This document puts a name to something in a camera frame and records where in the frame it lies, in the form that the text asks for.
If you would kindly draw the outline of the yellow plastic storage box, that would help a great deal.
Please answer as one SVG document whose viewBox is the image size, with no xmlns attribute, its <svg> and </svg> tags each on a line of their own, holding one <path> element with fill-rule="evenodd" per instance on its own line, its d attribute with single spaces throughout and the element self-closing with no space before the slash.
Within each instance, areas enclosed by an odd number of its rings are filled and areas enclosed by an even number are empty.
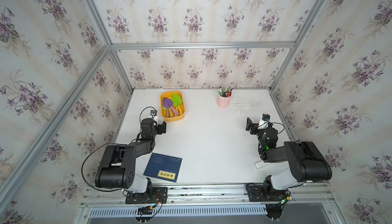
<svg viewBox="0 0 392 224">
<path fill-rule="evenodd" d="M 183 114 L 178 115 L 178 116 L 174 115 L 174 113 L 169 108 L 164 107 L 163 102 L 162 102 L 163 98 L 169 98 L 172 100 L 172 96 L 175 93 L 177 93 L 182 98 L 181 108 L 183 110 Z M 185 117 L 185 112 L 186 112 L 185 102 L 184 102 L 184 98 L 182 96 L 182 93 L 180 91 L 168 91 L 168 92 L 163 93 L 160 96 L 160 105 L 161 105 L 161 108 L 160 108 L 161 115 L 166 122 L 179 121 Z"/>
</svg>

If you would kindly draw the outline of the purple shovel pink handle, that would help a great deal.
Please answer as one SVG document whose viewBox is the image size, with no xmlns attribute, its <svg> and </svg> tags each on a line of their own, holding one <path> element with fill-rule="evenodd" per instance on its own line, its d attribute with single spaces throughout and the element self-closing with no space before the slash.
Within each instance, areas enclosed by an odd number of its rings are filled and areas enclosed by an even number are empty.
<svg viewBox="0 0 392 224">
<path fill-rule="evenodd" d="M 174 113 L 174 115 L 179 115 L 179 112 L 174 108 L 174 102 L 171 99 L 163 98 L 162 102 L 164 107 L 169 108 Z"/>
</svg>

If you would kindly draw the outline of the green shovel yellow handle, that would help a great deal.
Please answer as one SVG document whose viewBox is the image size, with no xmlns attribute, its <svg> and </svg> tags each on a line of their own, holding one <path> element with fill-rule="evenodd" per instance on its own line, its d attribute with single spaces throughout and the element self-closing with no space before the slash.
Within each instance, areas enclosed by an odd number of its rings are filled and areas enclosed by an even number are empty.
<svg viewBox="0 0 392 224">
<path fill-rule="evenodd" d="M 173 94 L 172 96 L 172 101 L 174 103 L 175 108 L 177 109 L 177 111 L 179 112 L 180 115 L 183 114 L 183 110 L 181 108 L 182 105 L 182 98 L 177 94 Z"/>
</svg>

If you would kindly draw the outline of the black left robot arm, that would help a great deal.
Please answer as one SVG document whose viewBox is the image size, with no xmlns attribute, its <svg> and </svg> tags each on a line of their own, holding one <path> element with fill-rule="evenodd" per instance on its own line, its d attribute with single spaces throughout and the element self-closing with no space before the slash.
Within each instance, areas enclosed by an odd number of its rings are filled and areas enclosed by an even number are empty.
<svg viewBox="0 0 392 224">
<path fill-rule="evenodd" d="M 97 169 L 95 184 L 90 184 L 84 176 L 84 164 L 81 166 L 81 176 L 91 188 L 101 192 L 117 190 L 134 194 L 153 194 L 153 186 L 149 178 L 136 173 L 138 157 L 152 153 L 156 136 L 166 133 L 167 123 L 158 124 L 151 118 L 140 122 L 141 132 L 129 144 L 107 143 L 102 160 Z"/>
</svg>

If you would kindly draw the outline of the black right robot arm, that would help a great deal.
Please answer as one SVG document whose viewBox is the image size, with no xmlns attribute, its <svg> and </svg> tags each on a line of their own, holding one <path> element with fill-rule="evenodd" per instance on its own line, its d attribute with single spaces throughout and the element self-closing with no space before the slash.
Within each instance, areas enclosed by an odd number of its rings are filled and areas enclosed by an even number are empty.
<svg viewBox="0 0 392 224">
<path fill-rule="evenodd" d="M 267 176 L 262 184 L 263 194 L 283 193 L 305 182 L 328 181 L 332 169 L 327 160 L 311 141 L 286 141 L 277 146 L 280 132 L 264 114 L 260 123 L 247 118 L 246 131 L 258 139 L 258 153 L 262 164 L 258 169 L 273 163 L 288 163 L 288 168 L 275 175 Z"/>
</svg>

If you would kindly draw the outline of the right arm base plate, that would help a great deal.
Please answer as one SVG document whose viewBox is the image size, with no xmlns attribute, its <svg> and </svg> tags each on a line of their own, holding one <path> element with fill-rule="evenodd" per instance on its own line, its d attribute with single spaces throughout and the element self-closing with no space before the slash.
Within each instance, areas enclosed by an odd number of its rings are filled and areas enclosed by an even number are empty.
<svg viewBox="0 0 392 224">
<path fill-rule="evenodd" d="M 285 204 L 291 200 L 291 192 L 289 190 L 275 190 L 267 188 L 262 184 L 248 183 L 245 186 L 250 202 L 277 202 Z"/>
</svg>

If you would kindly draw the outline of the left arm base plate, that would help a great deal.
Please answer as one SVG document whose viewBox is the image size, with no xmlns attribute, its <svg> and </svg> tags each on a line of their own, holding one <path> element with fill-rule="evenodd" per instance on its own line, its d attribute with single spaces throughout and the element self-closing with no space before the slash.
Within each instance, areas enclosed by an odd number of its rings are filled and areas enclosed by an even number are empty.
<svg viewBox="0 0 392 224">
<path fill-rule="evenodd" d="M 150 193 L 128 192 L 125 204 L 166 204 L 168 197 L 167 187 L 153 187 Z"/>
</svg>

